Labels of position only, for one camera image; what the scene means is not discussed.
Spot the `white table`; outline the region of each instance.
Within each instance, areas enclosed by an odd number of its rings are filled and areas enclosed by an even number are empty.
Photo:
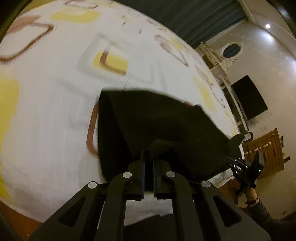
[[[86,147],[103,88],[167,93],[201,105],[226,135],[238,133],[213,75],[169,29],[112,1],[54,1],[19,16],[0,44],[2,202],[45,221],[89,181],[105,182]],[[221,185],[231,174],[211,180]],[[151,205],[152,215],[170,212]],[[147,216],[139,213],[127,222]]]

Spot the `wooden cabinet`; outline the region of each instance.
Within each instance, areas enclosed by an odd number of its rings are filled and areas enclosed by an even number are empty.
[[[284,158],[279,134],[275,128],[260,138],[243,144],[244,159],[253,162],[257,151],[263,152],[264,169],[258,179],[276,174],[284,170]]]

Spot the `black screen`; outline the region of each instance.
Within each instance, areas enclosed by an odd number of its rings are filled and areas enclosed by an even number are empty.
[[[231,86],[248,120],[268,110],[262,96],[248,75]]]

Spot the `cable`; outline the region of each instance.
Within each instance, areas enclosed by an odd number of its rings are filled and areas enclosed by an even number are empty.
[[[242,117],[241,115],[239,115],[241,118],[243,118],[244,119],[244,121],[247,123],[247,120],[244,118],[244,117]]]
[[[244,118],[244,117],[242,117],[241,115],[238,115],[238,114],[233,114],[233,115],[236,115],[236,116],[240,116],[241,118],[243,118],[244,119],[244,121],[246,122],[246,124],[248,124],[249,126],[251,126],[253,123],[252,123],[252,120],[249,120],[249,121],[251,121],[251,124],[249,124],[248,122],[247,122],[247,120]]]

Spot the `sleeve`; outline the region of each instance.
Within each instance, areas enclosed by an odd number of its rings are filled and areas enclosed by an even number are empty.
[[[261,201],[249,208],[251,218],[260,225],[270,236],[272,241],[290,240],[292,237],[292,226],[290,221],[281,221],[270,216]]]

